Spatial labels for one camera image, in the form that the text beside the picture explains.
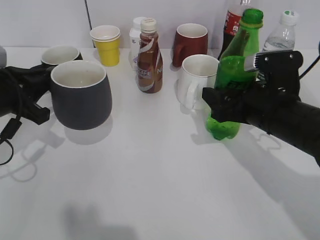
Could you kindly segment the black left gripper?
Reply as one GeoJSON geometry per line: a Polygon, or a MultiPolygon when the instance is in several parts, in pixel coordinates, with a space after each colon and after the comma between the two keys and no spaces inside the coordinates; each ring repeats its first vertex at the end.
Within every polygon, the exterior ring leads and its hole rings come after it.
{"type": "Polygon", "coordinates": [[[32,100],[39,100],[50,90],[52,67],[32,68],[7,66],[7,51],[0,47],[0,116],[15,114],[41,125],[50,119],[50,110],[32,100]],[[23,91],[30,97],[23,99],[23,91]]]}

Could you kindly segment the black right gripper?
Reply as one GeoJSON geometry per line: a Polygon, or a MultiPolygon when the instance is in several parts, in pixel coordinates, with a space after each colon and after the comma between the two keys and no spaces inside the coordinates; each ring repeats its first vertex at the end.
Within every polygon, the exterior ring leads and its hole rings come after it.
{"type": "Polygon", "coordinates": [[[245,72],[258,72],[264,79],[244,92],[204,87],[202,99],[219,123],[250,125],[301,125],[304,111],[299,97],[300,51],[258,52],[244,59],[245,72]]]}

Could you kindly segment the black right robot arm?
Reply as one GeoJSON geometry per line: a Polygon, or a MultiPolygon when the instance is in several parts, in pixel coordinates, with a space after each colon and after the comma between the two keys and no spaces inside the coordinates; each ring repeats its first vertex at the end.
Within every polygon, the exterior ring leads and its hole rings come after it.
{"type": "Polygon", "coordinates": [[[320,161],[320,109],[299,97],[299,68],[303,56],[296,50],[264,51],[247,56],[246,72],[259,71],[265,84],[255,82],[244,90],[205,87],[203,100],[218,122],[255,126],[320,161]]]}

